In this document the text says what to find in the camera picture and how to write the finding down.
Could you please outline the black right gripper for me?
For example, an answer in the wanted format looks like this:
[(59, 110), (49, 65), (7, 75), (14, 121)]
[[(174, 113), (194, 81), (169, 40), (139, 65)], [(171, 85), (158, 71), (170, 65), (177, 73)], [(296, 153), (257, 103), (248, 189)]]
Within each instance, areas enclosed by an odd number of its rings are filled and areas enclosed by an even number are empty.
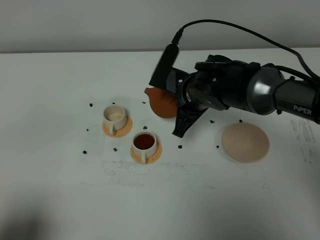
[(185, 79), (177, 92), (177, 116), (172, 134), (183, 138), (188, 129), (208, 108), (217, 111), (235, 107), (225, 80), (226, 70), (235, 63), (222, 55), (209, 55), (195, 64), (196, 72)]

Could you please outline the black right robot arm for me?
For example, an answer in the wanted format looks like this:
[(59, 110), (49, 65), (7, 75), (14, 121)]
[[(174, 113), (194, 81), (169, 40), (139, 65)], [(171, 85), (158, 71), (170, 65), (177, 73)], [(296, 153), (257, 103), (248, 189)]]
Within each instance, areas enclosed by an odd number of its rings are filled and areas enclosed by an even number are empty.
[(173, 135), (182, 138), (209, 108), (258, 115), (286, 112), (320, 122), (320, 84), (293, 69), (209, 55), (176, 91)]

